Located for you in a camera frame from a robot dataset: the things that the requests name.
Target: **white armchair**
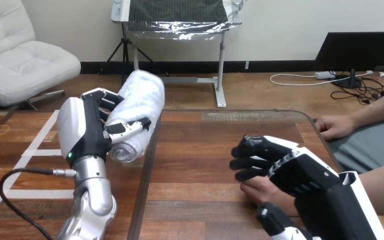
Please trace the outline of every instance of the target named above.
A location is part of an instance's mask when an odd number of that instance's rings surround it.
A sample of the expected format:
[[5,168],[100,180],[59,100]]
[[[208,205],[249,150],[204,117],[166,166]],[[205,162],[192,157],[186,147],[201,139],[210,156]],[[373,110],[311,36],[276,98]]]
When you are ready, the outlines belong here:
[[0,0],[0,106],[64,93],[31,98],[80,73],[80,62],[74,55],[35,38],[21,0]]

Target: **white cable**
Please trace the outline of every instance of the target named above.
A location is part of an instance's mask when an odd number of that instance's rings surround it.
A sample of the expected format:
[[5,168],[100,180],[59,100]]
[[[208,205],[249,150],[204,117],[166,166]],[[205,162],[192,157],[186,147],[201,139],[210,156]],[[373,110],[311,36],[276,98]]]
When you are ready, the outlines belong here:
[[[361,76],[366,76],[366,75],[370,75],[372,74],[373,71],[367,71],[366,73],[364,74],[360,74],[360,75],[355,75],[356,77],[361,77]],[[316,76],[303,76],[303,75],[296,75],[296,74],[286,74],[286,73],[280,73],[280,74],[276,74],[276,75],[273,75],[270,77],[270,81],[276,85],[282,85],[282,86],[314,86],[314,85],[321,85],[321,84],[328,84],[328,83],[332,83],[332,82],[336,82],[336,81],[342,81],[342,80],[345,80],[345,79],[349,79],[350,77],[345,77],[345,78],[341,78],[341,79],[335,79],[335,80],[331,80],[331,81],[323,81],[323,82],[318,82],[318,83],[309,83],[309,84],[292,84],[292,83],[278,83],[278,82],[275,82],[273,81],[273,78],[276,77],[276,76],[293,76],[293,77],[300,77],[300,78],[315,78]]]

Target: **white towel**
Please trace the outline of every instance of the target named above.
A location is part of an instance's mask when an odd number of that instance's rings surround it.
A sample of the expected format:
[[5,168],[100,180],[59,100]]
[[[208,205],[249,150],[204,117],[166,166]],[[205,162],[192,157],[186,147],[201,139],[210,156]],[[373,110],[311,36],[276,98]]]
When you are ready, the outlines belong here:
[[130,74],[118,95],[124,100],[115,107],[105,125],[117,120],[130,122],[149,118],[149,130],[142,130],[137,135],[112,146],[109,152],[114,160],[129,163],[145,154],[158,118],[164,107],[164,84],[161,78],[149,72],[136,70]]

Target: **person's leg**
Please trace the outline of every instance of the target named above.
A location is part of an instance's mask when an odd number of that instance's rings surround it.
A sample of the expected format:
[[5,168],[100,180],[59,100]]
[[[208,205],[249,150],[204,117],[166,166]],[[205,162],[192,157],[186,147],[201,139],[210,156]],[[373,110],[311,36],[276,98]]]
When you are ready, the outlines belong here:
[[360,128],[329,147],[347,171],[361,174],[384,166],[384,122]]

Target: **white robotic hand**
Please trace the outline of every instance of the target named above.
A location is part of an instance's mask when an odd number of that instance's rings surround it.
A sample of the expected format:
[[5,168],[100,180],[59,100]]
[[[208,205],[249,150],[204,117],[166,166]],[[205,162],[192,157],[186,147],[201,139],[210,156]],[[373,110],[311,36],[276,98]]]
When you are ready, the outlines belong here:
[[101,240],[114,219],[117,205],[107,179],[107,152],[113,144],[133,137],[151,124],[148,118],[142,118],[104,128],[109,116],[105,110],[114,110],[123,100],[114,92],[96,88],[80,98],[70,97],[58,113],[61,153],[75,172],[74,206],[58,240]]
[[244,136],[231,152],[235,178],[268,176],[295,197],[307,230],[294,226],[276,205],[258,208],[257,219],[274,240],[384,240],[384,231],[354,171],[337,174],[298,143],[272,136]]

